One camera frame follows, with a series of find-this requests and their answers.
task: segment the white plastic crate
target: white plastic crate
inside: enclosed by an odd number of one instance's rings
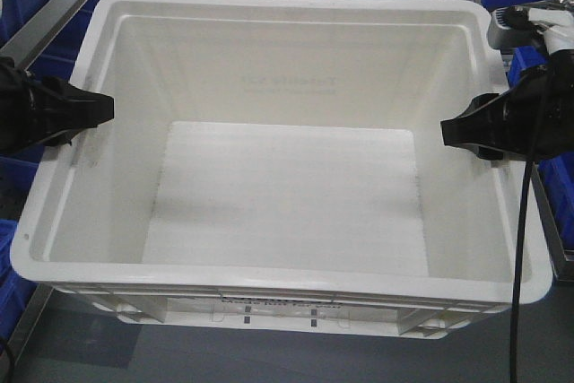
[[[104,0],[16,269],[125,321],[439,338],[508,307],[519,163],[442,144],[503,91],[461,1]],[[523,302],[552,274],[535,205]]]

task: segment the crate bottom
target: crate bottom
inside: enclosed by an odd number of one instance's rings
[[[143,263],[428,276],[413,134],[175,122]]]

